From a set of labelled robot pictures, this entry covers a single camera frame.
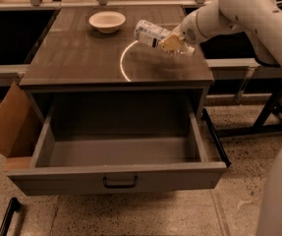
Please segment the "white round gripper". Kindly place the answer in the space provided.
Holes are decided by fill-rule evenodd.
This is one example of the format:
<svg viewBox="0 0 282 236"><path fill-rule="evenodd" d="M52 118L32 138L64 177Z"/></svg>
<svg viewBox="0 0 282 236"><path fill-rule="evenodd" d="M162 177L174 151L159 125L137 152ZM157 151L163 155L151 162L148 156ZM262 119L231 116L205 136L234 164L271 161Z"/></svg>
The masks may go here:
<svg viewBox="0 0 282 236"><path fill-rule="evenodd" d="M188 14L180 23L180 33L188 44L198 44L217 36L242 32L243 28L227 19L219 10L218 1L212 1ZM162 39L159 47L171 52L183 46L183 39L175 33Z"/></svg>

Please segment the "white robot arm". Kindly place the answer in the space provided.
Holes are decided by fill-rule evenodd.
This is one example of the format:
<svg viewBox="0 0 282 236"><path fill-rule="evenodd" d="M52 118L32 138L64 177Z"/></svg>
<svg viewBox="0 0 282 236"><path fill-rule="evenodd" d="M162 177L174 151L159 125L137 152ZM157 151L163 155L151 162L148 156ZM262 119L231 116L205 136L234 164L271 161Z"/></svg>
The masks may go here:
<svg viewBox="0 0 282 236"><path fill-rule="evenodd" d="M275 0L215 0L186 16L159 46L166 52L219 34L245 31L282 68L282 11ZM268 174L256 236L282 236L282 148Z"/></svg>

